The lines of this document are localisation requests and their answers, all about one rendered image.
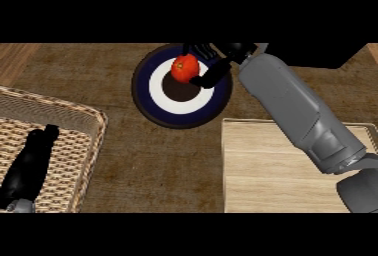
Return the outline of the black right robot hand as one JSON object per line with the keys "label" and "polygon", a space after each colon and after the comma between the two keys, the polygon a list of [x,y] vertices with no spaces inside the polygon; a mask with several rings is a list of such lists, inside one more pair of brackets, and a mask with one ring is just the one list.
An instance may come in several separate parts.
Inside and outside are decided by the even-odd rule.
{"label": "black right robot hand", "polygon": [[[197,75],[194,78],[189,79],[189,82],[194,85],[206,89],[210,89],[217,85],[219,81],[222,80],[222,78],[225,77],[232,68],[231,63],[235,62],[237,64],[241,64],[247,59],[248,54],[254,52],[257,49],[256,44],[250,42],[217,42],[214,43],[214,46],[219,49],[219,51],[226,55],[226,57],[214,63],[214,65],[209,68],[203,76]],[[211,48],[210,43],[185,43],[182,54],[188,55],[189,50],[194,50],[194,52],[206,60],[211,60],[217,57],[217,53]]]}

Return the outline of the red tomato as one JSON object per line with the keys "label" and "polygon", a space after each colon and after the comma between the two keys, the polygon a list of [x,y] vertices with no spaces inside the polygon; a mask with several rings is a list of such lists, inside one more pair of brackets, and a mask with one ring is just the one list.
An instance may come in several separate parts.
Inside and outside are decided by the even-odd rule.
{"label": "red tomato", "polygon": [[172,64],[172,76],[180,83],[188,83],[200,75],[200,61],[192,54],[179,55]]}

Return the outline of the black appliance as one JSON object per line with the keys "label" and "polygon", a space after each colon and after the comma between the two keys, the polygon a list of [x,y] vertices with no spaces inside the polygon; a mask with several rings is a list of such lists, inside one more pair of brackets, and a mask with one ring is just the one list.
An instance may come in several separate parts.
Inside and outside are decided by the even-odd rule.
{"label": "black appliance", "polygon": [[288,66],[338,69],[365,45],[365,42],[272,42],[265,52],[276,56]]}

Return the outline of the blue and white round plate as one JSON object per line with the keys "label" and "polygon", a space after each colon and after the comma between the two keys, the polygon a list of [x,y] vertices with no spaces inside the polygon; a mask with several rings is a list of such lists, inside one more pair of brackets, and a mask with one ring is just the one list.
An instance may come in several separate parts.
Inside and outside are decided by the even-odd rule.
{"label": "blue and white round plate", "polygon": [[210,89],[180,83],[172,65],[182,54],[182,44],[170,43],[151,51],[132,79],[132,96],[144,116],[170,129],[191,129],[222,113],[232,95],[232,75],[226,73]]}

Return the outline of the pale wooden tray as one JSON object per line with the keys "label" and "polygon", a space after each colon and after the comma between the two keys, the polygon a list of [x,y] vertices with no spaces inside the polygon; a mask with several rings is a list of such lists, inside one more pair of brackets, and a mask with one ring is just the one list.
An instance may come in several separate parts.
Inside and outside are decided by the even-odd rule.
{"label": "pale wooden tray", "polygon": [[222,123],[223,198],[228,213],[344,213],[336,184],[278,125],[262,119]]}

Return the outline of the wicker basket tray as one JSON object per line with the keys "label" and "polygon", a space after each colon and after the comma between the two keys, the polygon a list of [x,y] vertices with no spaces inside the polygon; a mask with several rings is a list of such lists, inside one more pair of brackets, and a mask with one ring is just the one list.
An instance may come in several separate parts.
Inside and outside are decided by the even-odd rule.
{"label": "wicker basket tray", "polygon": [[0,86],[0,183],[27,135],[59,127],[37,213],[79,213],[105,137],[108,117],[96,108]]}

